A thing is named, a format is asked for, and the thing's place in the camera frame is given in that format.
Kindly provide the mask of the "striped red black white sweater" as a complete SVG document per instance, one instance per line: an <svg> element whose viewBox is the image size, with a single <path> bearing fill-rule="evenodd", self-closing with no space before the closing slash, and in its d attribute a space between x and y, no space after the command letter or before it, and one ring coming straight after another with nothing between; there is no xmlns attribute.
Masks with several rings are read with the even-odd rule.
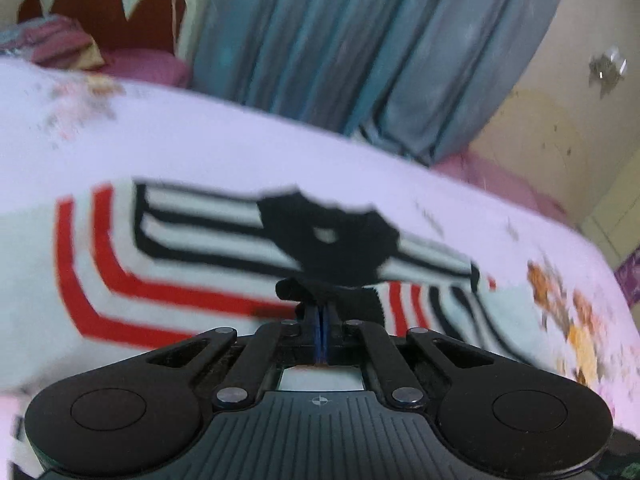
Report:
<svg viewBox="0 0 640 480"><path fill-rule="evenodd" d="M32 391L216 326L248 335L292 318L286 278L394 335L423 327L555 364L527 286L492 289L470 259L373 209L125 180L2 214L1 387Z"/></svg>

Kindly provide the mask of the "blue grey curtain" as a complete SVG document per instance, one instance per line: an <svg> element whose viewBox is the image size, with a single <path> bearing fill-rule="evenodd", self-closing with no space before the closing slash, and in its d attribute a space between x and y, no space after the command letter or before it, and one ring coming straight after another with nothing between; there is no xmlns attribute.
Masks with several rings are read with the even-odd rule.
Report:
<svg viewBox="0 0 640 480"><path fill-rule="evenodd" d="M509 95L561 0L209 0L194 90L431 165Z"/></svg>

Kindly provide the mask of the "wall lamp sconce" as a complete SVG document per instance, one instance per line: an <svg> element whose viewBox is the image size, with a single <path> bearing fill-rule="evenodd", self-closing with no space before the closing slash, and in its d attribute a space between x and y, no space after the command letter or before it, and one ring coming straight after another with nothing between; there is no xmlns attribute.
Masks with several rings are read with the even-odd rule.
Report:
<svg viewBox="0 0 640 480"><path fill-rule="evenodd" d="M620 53L620 49L615 46L610 47L590 60L589 85L597 84L600 98L603 99L624 79L627 68L628 61Z"/></svg>

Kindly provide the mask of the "magenta pillow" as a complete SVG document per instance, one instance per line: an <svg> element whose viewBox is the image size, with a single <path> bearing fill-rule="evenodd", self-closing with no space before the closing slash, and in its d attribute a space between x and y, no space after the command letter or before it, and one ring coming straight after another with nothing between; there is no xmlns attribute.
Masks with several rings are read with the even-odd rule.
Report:
<svg viewBox="0 0 640 480"><path fill-rule="evenodd" d="M153 49L116 49L102 53L104 65L96 72L117 78L186 88L191 67L169 52Z"/></svg>

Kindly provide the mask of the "folded patterned blankets pile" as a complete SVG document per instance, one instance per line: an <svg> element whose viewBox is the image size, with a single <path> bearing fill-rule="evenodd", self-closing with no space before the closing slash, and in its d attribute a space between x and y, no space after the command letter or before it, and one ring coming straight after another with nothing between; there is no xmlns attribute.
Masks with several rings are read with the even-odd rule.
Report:
<svg viewBox="0 0 640 480"><path fill-rule="evenodd" d="M1 55L57 70L94 70L105 64L93 36L78 21L58 14L2 28Z"/></svg>

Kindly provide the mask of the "pink floral bed sheet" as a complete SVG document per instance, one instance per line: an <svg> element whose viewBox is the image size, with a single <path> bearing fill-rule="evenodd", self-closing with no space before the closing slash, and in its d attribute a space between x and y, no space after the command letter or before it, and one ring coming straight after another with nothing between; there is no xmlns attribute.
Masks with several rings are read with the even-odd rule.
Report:
<svg viewBox="0 0 640 480"><path fill-rule="evenodd" d="M639 431L639 336L600 250L563 223L329 133L172 87L1 63L1 217L125 180L222 196L297 192L373 209L470 259L492 289L527 286L552 372ZM1 387L1 474L40 471L18 420L37 392Z"/></svg>

